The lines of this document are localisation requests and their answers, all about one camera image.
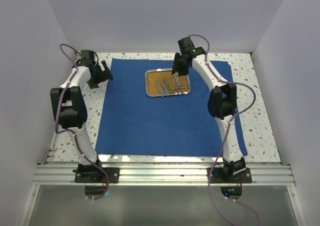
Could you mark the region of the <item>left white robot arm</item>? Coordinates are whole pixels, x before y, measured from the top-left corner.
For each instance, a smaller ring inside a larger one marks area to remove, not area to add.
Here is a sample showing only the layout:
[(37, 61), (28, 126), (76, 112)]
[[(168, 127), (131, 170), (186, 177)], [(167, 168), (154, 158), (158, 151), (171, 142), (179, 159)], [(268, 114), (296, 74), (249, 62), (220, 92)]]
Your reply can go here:
[(57, 88), (50, 90), (52, 113), (57, 134), (68, 132), (74, 138), (79, 161), (75, 173), (76, 183), (106, 182), (98, 154), (87, 132), (88, 110), (82, 89), (85, 85), (95, 89), (101, 82), (113, 79), (105, 61), (99, 61), (96, 52), (82, 50), (80, 58), (73, 62), (71, 74)]

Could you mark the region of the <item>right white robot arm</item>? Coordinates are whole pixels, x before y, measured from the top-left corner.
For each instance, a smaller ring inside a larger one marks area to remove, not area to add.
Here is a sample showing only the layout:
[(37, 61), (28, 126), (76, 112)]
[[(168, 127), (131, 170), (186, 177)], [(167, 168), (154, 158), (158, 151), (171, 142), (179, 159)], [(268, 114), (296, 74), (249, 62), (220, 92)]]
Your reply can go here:
[(237, 112), (237, 86), (228, 82), (208, 60), (208, 53), (202, 47), (196, 47), (190, 37), (178, 41), (179, 53), (174, 56), (171, 73), (186, 76), (190, 68), (202, 77), (210, 95), (208, 112), (218, 125), (223, 152), (222, 175), (228, 182), (236, 181), (246, 170), (246, 163), (240, 149), (234, 116)]

